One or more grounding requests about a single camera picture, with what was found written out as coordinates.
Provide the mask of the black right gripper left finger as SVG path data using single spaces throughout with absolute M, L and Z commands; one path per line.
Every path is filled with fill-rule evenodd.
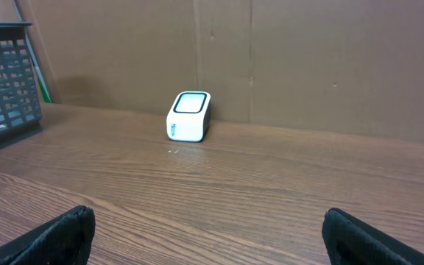
M 78 205 L 0 247 L 0 265 L 86 265 L 96 219 Z

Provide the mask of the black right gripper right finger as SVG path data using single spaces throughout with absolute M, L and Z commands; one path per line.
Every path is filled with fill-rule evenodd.
M 424 265 L 424 254 L 338 208 L 325 213 L 322 237 L 331 265 Z

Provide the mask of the white barcode scanner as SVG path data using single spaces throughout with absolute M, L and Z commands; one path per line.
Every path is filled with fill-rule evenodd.
M 167 135 L 173 141 L 200 142 L 210 122 L 211 95 L 205 91 L 183 91 L 167 115 Z

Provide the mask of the grey plastic mesh basket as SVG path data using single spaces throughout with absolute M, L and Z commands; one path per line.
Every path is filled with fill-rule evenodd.
M 0 22 L 0 148 L 39 130 L 42 110 L 26 41 L 31 25 Z

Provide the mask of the white green pole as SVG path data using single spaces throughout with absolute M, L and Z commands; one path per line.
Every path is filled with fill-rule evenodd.
M 14 6 L 15 13 L 17 15 L 18 20 L 20 22 L 22 22 L 24 20 L 24 18 L 23 18 L 22 13 L 21 13 L 19 1 L 13 0 L 13 6 Z M 43 78 L 43 74 L 42 74 L 42 71 L 40 69 L 38 59 L 37 59 L 37 56 L 35 54 L 35 50 L 32 47 L 32 43 L 31 43 L 28 32 L 25 33 L 25 41 L 26 41 L 26 44 L 27 44 L 27 48 L 29 50 L 29 54 L 30 54 L 30 57 L 31 57 L 33 68 L 34 68 L 36 76 L 38 78 L 38 84 L 39 84 L 39 87 L 40 87 L 41 96 L 43 97 L 43 100 L 44 100 L 45 103 L 52 103 L 52 98 L 50 97 L 49 90 L 47 89 L 45 79 Z

